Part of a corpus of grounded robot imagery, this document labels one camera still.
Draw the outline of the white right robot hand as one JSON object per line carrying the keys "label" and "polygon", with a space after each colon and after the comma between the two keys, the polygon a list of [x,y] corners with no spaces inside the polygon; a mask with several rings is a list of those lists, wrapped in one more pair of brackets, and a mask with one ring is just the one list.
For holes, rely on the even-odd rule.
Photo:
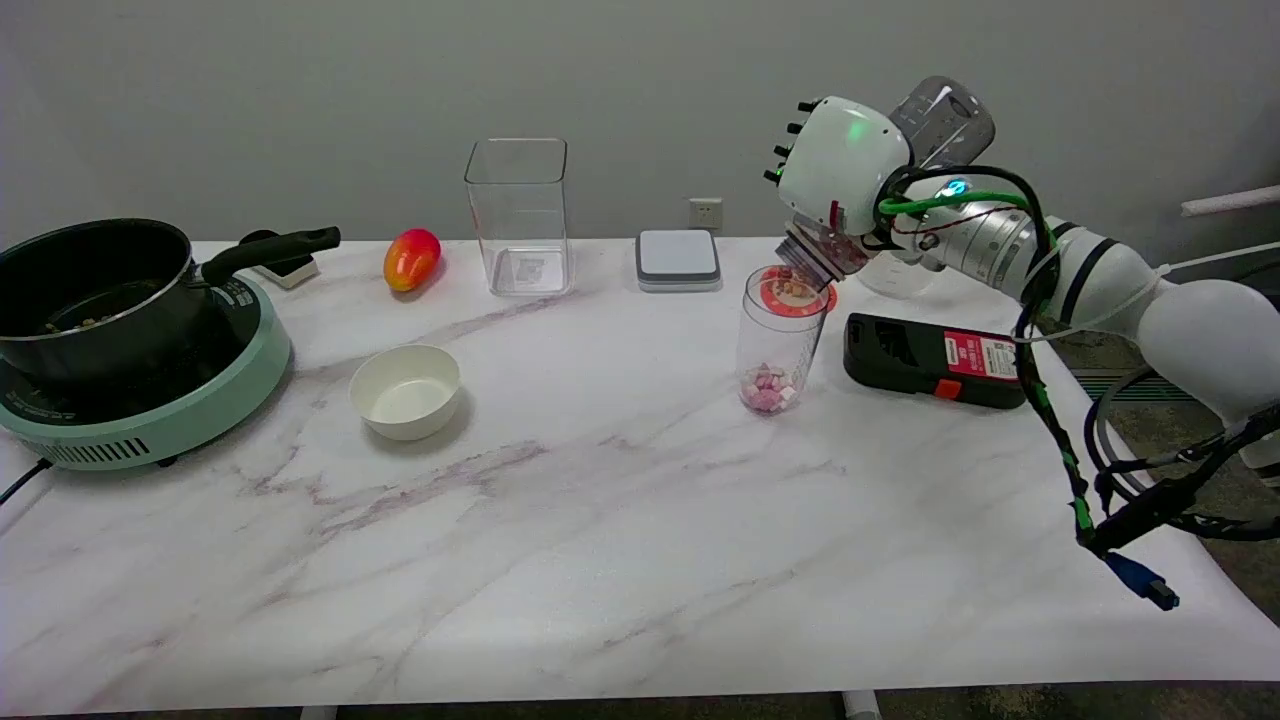
{"label": "white right robot hand", "polygon": [[873,232],[884,183],[913,159],[909,141],[888,117],[845,97],[801,101],[797,111],[763,177],[805,220],[836,234]]}

